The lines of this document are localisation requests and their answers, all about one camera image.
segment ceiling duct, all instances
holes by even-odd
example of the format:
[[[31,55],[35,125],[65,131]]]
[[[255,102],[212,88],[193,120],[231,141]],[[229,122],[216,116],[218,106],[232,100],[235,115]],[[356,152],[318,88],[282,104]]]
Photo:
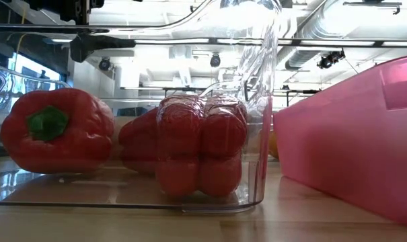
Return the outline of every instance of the ceiling duct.
[[[220,8],[226,8],[226,7],[233,7],[237,6],[240,3],[243,3],[248,0],[221,0],[220,2]],[[264,5],[267,9],[274,9],[275,5],[273,4],[272,1],[261,1],[258,4]],[[280,4],[283,8],[291,8],[293,5],[293,0],[280,0]]]
[[[325,0],[316,10],[304,21],[304,24],[298,27],[295,38],[305,39],[327,39],[327,38],[342,38],[352,32],[356,27],[356,21],[353,17],[346,17],[345,6],[342,0]],[[348,22],[336,26],[339,21]],[[286,70],[299,70],[307,61],[311,60],[321,50],[301,49],[300,47],[284,47],[278,53],[279,65],[284,65]]]
[[[124,50],[124,49],[104,49],[95,50],[92,57],[134,57],[134,50]]]
[[[191,84],[191,74],[189,60],[192,58],[191,47],[177,45],[169,48],[169,58],[178,62],[179,75],[181,77],[182,86],[189,87]]]

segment ceiling light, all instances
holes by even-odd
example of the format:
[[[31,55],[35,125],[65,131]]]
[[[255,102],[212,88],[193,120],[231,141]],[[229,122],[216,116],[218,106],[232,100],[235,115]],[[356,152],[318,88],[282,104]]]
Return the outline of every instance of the ceiling light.
[[[309,46],[372,46],[374,41],[358,41],[358,40],[302,40],[300,44]]]
[[[192,50],[192,55],[203,55],[203,56],[210,56],[212,52],[209,50]]]
[[[278,45],[290,45],[291,40],[278,40]]]
[[[402,3],[386,3],[382,2],[383,0],[378,1],[362,1],[362,2],[344,2],[344,6],[355,6],[355,7],[399,7],[402,6]]]
[[[407,41],[385,41],[383,46],[407,46]]]
[[[70,43],[72,40],[68,40],[68,39],[52,39],[53,42],[56,43]]]
[[[136,44],[207,44],[207,38],[191,38],[182,40],[135,40]]]
[[[251,45],[262,45],[263,40],[260,39],[218,39],[219,44],[251,44]]]
[[[163,90],[162,87],[124,87],[125,90],[149,90],[149,91],[160,91]]]
[[[296,50],[319,50],[319,51],[341,51],[341,47],[323,47],[323,46],[298,46]]]

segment green pepper stem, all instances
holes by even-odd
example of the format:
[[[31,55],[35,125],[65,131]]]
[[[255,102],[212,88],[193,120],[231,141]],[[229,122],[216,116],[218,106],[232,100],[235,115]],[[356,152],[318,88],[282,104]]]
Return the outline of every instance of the green pepper stem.
[[[64,133],[69,117],[53,106],[47,106],[26,117],[27,129],[33,139],[50,141]]]

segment ceiling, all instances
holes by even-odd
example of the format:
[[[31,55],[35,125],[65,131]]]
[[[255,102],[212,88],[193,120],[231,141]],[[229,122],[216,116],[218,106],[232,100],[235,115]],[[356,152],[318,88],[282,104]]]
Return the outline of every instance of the ceiling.
[[[113,26],[160,26],[171,24],[181,20],[191,13],[190,8],[198,7],[204,0],[143,0],[142,3],[131,0],[105,0],[101,9],[91,11],[90,25],[113,25]],[[280,15],[281,29],[279,36],[291,38],[296,35],[296,30],[302,26],[304,20],[315,10],[323,0],[292,0],[292,8],[284,8]],[[377,8],[353,8],[341,9],[341,11],[328,10],[324,17],[324,26],[331,31],[338,31],[344,28],[345,33],[341,38],[358,39],[407,39],[407,0],[386,0],[386,2],[402,2],[401,12],[393,15],[393,9]],[[26,3],[13,0],[9,6],[16,12],[22,13],[27,8]],[[59,20],[58,16],[49,11],[28,10],[27,19],[34,24],[73,24]],[[173,81],[175,77],[180,77],[180,68],[175,60],[169,59],[169,48],[171,46],[152,46],[151,48],[142,46],[135,48],[133,59],[140,61],[140,69],[143,74],[141,81],[145,84],[154,84],[154,81]],[[205,50],[206,47],[194,46],[194,50]],[[221,67],[234,66],[239,62],[241,49],[235,49],[228,54],[229,50],[224,50],[225,56]],[[289,85],[290,89],[324,89],[340,81],[343,81],[356,73],[364,71],[375,64],[392,60],[407,55],[407,49],[384,49],[384,48],[345,48],[346,59],[335,64],[329,69],[321,70],[316,64],[321,59],[321,55],[327,52],[321,51],[319,54],[309,59],[299,70],[289,71],[280,63],[277,66],[276,79],[278,88],[281,84]],[[112,58],[115,65],[129,65],[129,57]],[[200,55],[198,58],[190,59],[190,76],[207,78],[209,80],[219,77],[220,68],[209,66],[210,56]],[[297,102],[300,97],[295,97],[292,101]],[[285,106],[285,102],[279,100],[279,106]]]

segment clear plastic bin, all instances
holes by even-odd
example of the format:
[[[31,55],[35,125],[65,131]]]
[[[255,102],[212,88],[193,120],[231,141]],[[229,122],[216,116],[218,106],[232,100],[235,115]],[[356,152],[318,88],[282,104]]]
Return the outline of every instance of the clear plastic bin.
[[[205,1],[152,28],[0,26],[17,46],[0,66],[0,204],[261,202],[280,10]]]

